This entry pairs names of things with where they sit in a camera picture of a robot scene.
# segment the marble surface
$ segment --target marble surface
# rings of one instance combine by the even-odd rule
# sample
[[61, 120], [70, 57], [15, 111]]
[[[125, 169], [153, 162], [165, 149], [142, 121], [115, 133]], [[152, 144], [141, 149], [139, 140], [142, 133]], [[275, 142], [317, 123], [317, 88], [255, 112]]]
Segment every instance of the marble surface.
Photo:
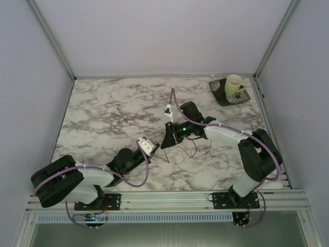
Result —
[[[263, 128], [259, 109], [249, 85], [251, 100], [221, 107], [212, 95], [208, 83], [222, 78], [146, 78], [79, 80], [76, 82], [60, 132], [53, 161], [70, 154], [76, 161], [89, 165], [105, 165], [122, 148], [136, 149], [136, 139], [145, 136], [161, 144], [165, 135], [163, 115], [171, 87], [176, 90], [179, 104], [192, 100], [204, 117], [212, 116], [241, 130]], [[210, 141], [198, 139], [197, 154], [207, 152]], [[195, 147], [190, 140], [179, 145], [189, 154]], [[243, 172], [237, 150], [220, 142], [212, 142], [208, 154], [188, 158], [179, 148], [158, 150], [152, 158], [148, 182], [133, 188], [122, 182], [115, 191], [149, 190], [219, 190], [228, 189]], [[145, 178], [145, 165], [127, 176], [140, 184]], [[262, 188], [280, 189], [282, 184], [266, 182]]]

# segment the mug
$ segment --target mug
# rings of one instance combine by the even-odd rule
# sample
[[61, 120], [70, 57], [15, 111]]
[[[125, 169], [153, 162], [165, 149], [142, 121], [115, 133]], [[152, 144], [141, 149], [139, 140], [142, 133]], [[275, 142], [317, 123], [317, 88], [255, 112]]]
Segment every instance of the mug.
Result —
[[226, 78], [226, 83], [225, 83], [225, 94], [230, 96], [234, 95], [244, 89], [246, 89], [247, 84], [242, 83], [242, 78], [238, 75], [229, 75]]

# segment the mug handle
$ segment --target mug handle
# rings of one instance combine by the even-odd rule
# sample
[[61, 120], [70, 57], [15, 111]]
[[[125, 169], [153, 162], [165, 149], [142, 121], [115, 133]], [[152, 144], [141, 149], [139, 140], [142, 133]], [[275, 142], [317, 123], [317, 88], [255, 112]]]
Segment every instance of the mug handle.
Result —
[[243, 89], [237, 90], [237, 93], [238, 92], [241, 92], [242, 90], [245, 90], [247, 88], [247, 84], [246, 83], [241, 83], [241, 86], [243, 86]]

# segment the wire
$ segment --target wire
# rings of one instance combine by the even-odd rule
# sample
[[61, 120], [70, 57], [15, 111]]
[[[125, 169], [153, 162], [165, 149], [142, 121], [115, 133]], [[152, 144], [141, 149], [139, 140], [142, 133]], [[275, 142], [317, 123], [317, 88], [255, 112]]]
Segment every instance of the wire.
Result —
[[273, 160], [273, 162], [274, 162], [274, 164], [275, 164], [275, 166], [276, 166], [276, 170], [277, 170], [277, 174], [276, 174], [275, 178], [273, 178], [273, 179], [271, 179], [271, 178], [266, 178], [266, 180], [276, 181], [276, 180], [279, 179], [279, 176], [280, 176], [280, 165], [279, 165], [279, 163], [278, 163], [276, 157], [274, 156], [274, 154], [271, 152], [271, 150], [270, 150], [270, 149], [269, 149], [269, 148], [268, 148], [268, 147], [267, 147], [267, 146], [266, 146], [261, 140], [259, 140], [258, 138], [254, 137], [253, 135], [250, 135], [250, 134], [248, 134], [248, 133], [246, 133], [246, 132], [244, 132], [244, 131], [238, 130], [238, 129], [236, 129], [236, 128], [233, 128], [233, 127], [231, 127], [231, 126], [225, 125], [225, 124], [223, 124], [223, 123], [222, 123], [221, 125], [219, 125], [219, 124], [217, 124], [217, 123], [201, 123], [201, 122], [193, 121], [193, 120], [189, 119], [187, 116], [185, 116], [185, 114], [180, 110], [179, 105], [178, 105], [178, 102], [177, 102], [176, 94], [175, 94], [175, 88], [173, 88], [173, 87], [171, 88], [169, 104], [171, 104], [171, 102], [172, 102], [172, 97], [174, 97], [174, 102], [175, 102], [175, 104], [176, 104], [176, 107], [177, 107], [179, 113], [180, 113], [180, 114], [183, 116], [183, 118], [185, 118], [187, 121], [189, 121], [189, 122], [191, 122], [191, 123], [193, 123], [193, 124], [195, 124], [195, 125], [199, 125], [199, 126], [213, 126], [213, 127], [220, 127], [220, 128], [223, 127], [223, 128], [226, 128], [226, 129], [232, 130], [232, 131], [234, 131], [234, 132], [236, 132], [236, 133], [239, 133], [239, 134], [241, 134], [241, 135], [245, 135], [245, 136], [247, 136], [247, 137], [253, 139], [253, 140], [254, 140], [255, 142], [257, 142], [259, 145], [261, 145], [261, 146], [266, 150], [266, 152], [268, 152], [268, 154], [270, 155], [270, 157], [272, 158], [272, 160]]
[[195, 158], [195, 159], [198, 159], [198, 158], [200, 158], [201, 156], [204, 156], [204, 155], [206, 155], [207, 153], [209, 153], [210, 149], [211, 149], [211, 140], [210, 140], [210, 146], [209, 146], [209, 149], [207, 150], [207, 152], [206, 152], [206, 153], [204, 153], [204, 154], [201, 154], [201, 155], [199, 155], [198, 157], [191, 157], [191, 158]]
[[102, 212], [100, 212], [100, 213], [95, 213], [94, 215], [101, 215], [102, 213], [104, 213], [106, 210], [107, 210], [107, 201], [105, 201], [105, 206], [104, 206], [104, 209], [103, 209], [103, 211]]
[[193, 138], [193, 139], [191, 139], [191, 138], [189, 138], [189, 137], [187, 136], [186, 139], [187, 139], [187, 140], [198, 140], [198, 139], [202, 139], [202, 137], [199, 136], [199, 137], [197, 137], [197, 138]]
[[174, 163], [175, 165], [179, 165], [181, 163], [183, 163], [185, 160], [186, 160], [187, 156], [184, 157], [183, 161], [182, 162], [179, 162], [179, 163]]
[[93, 227], [93, 226], [90, 226], [90, 227], [89, 227], [89, 226], [82, 225], [82, 224], [76, 222], [76, 221], [72, 218], [72, 216], [70, 215], [70, 212], [68, 211], [67, 201], [65, 201], [65, 209], [66, 209], [66, 213], [67, 213], [68, 218], [70, 219], [70, 221], [71, 221], [74, 225], [76, 225], [76, 226], [78, 226], [78, 227], [80, 227], [80, 228], [83, 228], [83, 229], [87, 229], [87, 230], [98, 230], [98, 227], [97, 227], [97, 226], [96, 226], [96, 227]]
[[191, 141], [193, 142], [194, 146], [195, 146], [194, 154], [193, 154], [191, 157], [189, 157], [189, 158], [193, 158], [193, 157], [195, 156], [196, 152], [197, 152], [196, 144], [195, 144], [194, 140], [192, 140], [192, 139], [188, 139], [187, 137], [186, 137], [186, 139], [187, 139], [187, 140], [191, 140]]
[[238, 227], [240, 227], [240, 228], [241, 228], [241, 227], [242, 227], [242, 228], [251, 228], [251, 227], [255, 227], [255, 226], [259, 225], [260, 223], [262, 223], [263, 220], [264, 220], [264, 218], [265, 218], [265, 214], [266, 214], [266, 202], [265, 202], [265, 198], [264, 198], [263, 194], [260, 193], [258, 190], [256, 190], [256, 192], [257, 192], [258, 194], [261, 195], [261, 197], [262, 197], [262, 199], [263, 199], [263, 202], [264, 202], [264, 211], [263, 211], [263, 214], [262, 214], [261, 218], [260, 218], [256, 223], [251, 224], [251, 225], [246, 225], [245, 227], [239, 225]]
[[50, 180], [53, 180], [54, 178], [58, 177], [58, 176], [61, 176], [69, 171], [73, 171], [73, 170], [77, 170], [77, 169], [96, 169], [96, 170], [101, 170], [101, 171], [105, 171], [105, 172], [108, 172], [108, 173], [111, 173], [113, 175], [116, 175], [118, 176], [119, 178], [121, 178], [125, 183], [127, 183], [128, 185], [132, 186], [132, 187], [135, 187], [135, 188], [139, 188], [139, 187], [142, 187], [144, 184], [146, 184], [148, 178], [149, 178], [149, 173], [150, 173], [150, 167], [149, 167], [149, 162], [148, 162], [148, 158], [144, 152], [144, 150], [140, 147], [139, 143], [138, 143], [138, 140], [136, 141], [137, 143], [137, 147], [139, 148], [139, 150], [141, 151], [144, 159], [145, 159], [145, 163], [146, 163], [146, 175], [145, 175], [145, 179], [144, 181], [141, 183], [141, 184], [138, 184], [138, 185], [135, 185], [135, 184], [132, 184], [130, 183], [128, 180], [126, 180], [122, 175], [120, 175], [119, 173], [115, 172], [115, 171], [111, 171], [109, 169], [104, 169], [104, 168], [101, 168], [99, 166], [74, 166], [74, 167], [70, 167], [70, 168], [67, 168], [67, 169], [64, 169], [62, 171], [59, 171], [57, 172], [56, 174], [54, 175], [51, 175], [50, 177], [46, 178], [44, 181], [42, 181], [34, 190], [33, 194], [34, 196], [36, 196], [36, 194], [38, 193], [39, 189], [44, 186], [46, 183], [48, 183]]
[[164, 154], [157, 154], [157, 156], [166, 156], [168, 153], [166, 153], [165, 151], [164, 151]]
[[152, 157], [155, 157], [155, 158], [160, 158], [160, 159], [162, 159], [162, 160], [164, 160], [165, 162], [167, 162], [168, 164], [169, 164], [169, 160], [165, 160], [164, 158], [161, 158], [161, 157], [158, 157], [158, 156], [152, 156]]
[[170, 148], [180, 148], [181, 150], [183, 150], [183, 152], [188, 156], [188, 157], [192, 157], [191, 155], [189, 155], [184, 148], [180, 147], [180, 146], [173, 146], [173, 147], [170, 147]]

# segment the gray wall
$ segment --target gray wall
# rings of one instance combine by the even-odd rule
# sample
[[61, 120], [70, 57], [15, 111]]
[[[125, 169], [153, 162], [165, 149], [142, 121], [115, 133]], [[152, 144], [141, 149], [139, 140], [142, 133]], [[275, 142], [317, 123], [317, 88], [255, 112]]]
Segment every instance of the gray wall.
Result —
[[72, 83], [24, 0], [1, 1], [0, 33], [0, 239], [12, 246]]
[[254, 73], [291, 0], [35, 0], [76, 76]]
[[264, 74], [265, 100], [285, 163], [305, 189], [329, 245], [329, 1], [304, 0]]

